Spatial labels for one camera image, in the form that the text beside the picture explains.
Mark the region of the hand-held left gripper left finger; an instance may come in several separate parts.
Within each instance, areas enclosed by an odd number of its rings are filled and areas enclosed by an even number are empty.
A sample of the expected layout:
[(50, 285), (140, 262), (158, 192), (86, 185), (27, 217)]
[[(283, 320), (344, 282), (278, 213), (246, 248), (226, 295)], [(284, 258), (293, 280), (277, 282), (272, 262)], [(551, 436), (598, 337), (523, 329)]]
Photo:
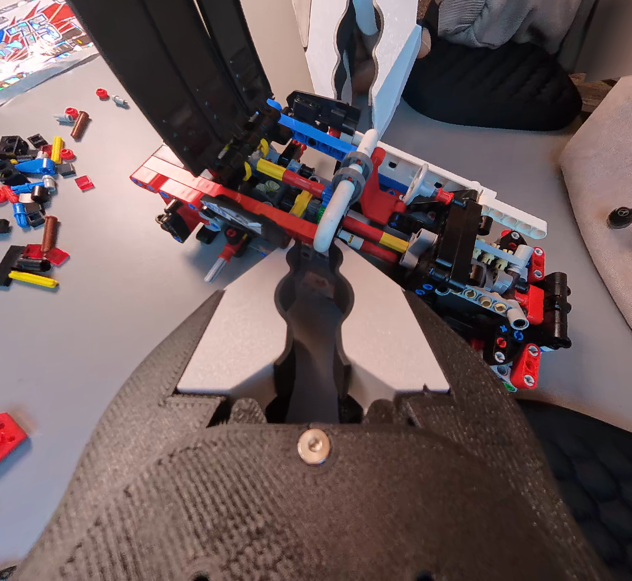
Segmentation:
[(188, 395), (290, 395), (291, 345), (277, 289), (290, 274), (278, 248), (227, 285), (176, 386)]

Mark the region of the red square lego plate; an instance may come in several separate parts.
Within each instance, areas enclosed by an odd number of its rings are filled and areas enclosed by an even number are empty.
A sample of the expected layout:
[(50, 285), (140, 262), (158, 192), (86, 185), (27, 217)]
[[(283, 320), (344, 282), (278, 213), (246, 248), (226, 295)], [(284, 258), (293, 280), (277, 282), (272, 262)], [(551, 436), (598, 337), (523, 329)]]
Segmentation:
[(7, 412), (1, 413), (1, 462), (28, 439), (27, 432)]

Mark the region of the holographic sticker sheet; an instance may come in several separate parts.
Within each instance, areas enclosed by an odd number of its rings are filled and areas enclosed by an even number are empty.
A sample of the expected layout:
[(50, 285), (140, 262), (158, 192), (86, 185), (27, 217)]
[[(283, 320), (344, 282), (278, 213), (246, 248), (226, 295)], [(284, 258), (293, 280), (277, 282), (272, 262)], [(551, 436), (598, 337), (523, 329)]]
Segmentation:
[(98, 56), (66, 0), (1, 0), (1, 105)]

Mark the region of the lego race car model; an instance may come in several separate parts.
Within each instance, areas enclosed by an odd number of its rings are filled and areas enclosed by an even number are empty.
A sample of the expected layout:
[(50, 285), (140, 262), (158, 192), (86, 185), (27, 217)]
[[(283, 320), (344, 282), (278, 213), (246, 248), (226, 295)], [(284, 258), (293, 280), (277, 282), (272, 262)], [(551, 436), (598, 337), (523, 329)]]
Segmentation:
[(351, 0), (345, 39), (352, 102), (294, 91), (283, 106), (261, 64), (240, 0), (67, 0), (147, 120), (162, 150), (131, 175), (166, 202), (156, 221), (179, 242), (224, 230), (206, 280), (260, 239), (322, 257), (336, 277), (345, 244), (435, 311), (511, 392), (538, 385), (544, 352), (571, 347), (570, 290), (546, 273), (527, 236), (482, 215), (476, 190), (405, 197), (380, 186), (384, 150), (372, 128), (373, 0)]

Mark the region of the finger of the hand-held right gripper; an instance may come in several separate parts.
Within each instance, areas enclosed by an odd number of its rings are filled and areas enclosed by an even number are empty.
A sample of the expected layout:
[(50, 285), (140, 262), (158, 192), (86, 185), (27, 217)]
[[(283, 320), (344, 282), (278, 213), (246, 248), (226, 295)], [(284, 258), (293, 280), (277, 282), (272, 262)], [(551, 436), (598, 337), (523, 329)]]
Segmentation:
[(372, 128), (383, 134), (399, 105), (422, 43), (418, 0), (373, 0), (380, 21), (372, 51), (375, 75), (370, 87)]
[(315, 94), (352, 102), (345, 39), (353, 35), (351, 0), (292, 0)]

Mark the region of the pile of small lego pieces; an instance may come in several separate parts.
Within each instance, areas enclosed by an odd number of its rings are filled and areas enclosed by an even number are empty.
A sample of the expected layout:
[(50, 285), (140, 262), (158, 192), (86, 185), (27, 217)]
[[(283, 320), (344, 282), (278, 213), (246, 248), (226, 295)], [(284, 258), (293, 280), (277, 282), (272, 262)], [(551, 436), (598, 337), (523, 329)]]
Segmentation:
[(77, 176), (75, 158), (61, 136), (52, 143), (41, 135), (1, 137), (1, 204), (11, 206), (21, 230), (43, 229), (38, 243), (7, 248), (1, 259), (2, 288), (14, 281), (51, 290), (59, 285), (49, 273), (67, 262), (69, 254), (58, 247), (59, 219), (47, 206), (58, 193), (58, 178), (74, 178), (82, 192), (94, 188), (88, 176)]

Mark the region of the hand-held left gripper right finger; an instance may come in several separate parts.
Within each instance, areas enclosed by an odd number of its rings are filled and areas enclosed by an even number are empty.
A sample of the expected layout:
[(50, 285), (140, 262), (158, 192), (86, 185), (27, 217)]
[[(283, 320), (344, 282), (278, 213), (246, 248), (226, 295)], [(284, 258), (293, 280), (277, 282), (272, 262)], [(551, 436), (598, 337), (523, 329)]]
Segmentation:
[(351, 247), (338, 245), (341, 397), (366, 414), (375, 401), (450, 386), (404, 290)]

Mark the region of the white and blue lego panel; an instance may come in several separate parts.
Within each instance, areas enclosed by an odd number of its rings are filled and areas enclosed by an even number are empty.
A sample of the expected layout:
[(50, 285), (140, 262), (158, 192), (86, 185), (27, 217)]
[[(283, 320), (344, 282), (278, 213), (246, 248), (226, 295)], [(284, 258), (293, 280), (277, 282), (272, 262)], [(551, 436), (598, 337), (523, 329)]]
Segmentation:
[(482, 207), (482, 215), (489, 216), (503, 227), (516, 230), (532, 239), (541, 240), (547, 236), (546, 221), (500, 201), (494, 190), (486, 188), (479, 182), (465, 179), (386, 143), (379, 142), (376, 149), (379, 148), (384, 150), (384, 158), (377, 167), (378, 180), (380, 186), (385, 187), (386, 190), (393, 190), (405, 197), (415, 175), (427, 166), (423, 178), (424, 186), (417, 194), (424, 194), (426, 190), (438, 188), (448, 192), (476, 190), (476, 200)]

